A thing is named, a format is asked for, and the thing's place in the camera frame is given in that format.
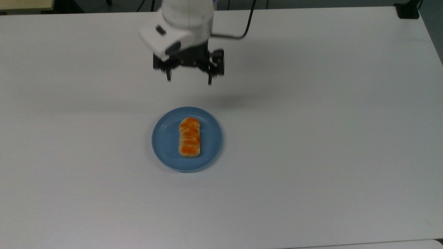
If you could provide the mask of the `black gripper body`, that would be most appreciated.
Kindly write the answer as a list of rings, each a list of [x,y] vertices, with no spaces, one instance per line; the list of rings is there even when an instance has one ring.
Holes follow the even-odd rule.
[[[166,73],[168,68],[175,69],[178,66],[184,66],[195,67],[202,72],[208,73],[210,71],[212,73],[213,65],[210,61],[208,44],[209,42],[206,41],[200,45],[178,49],[178,43],[176,43],[172,46],[176,50],[167,54],[165,60],[153,55],[153,69]]]

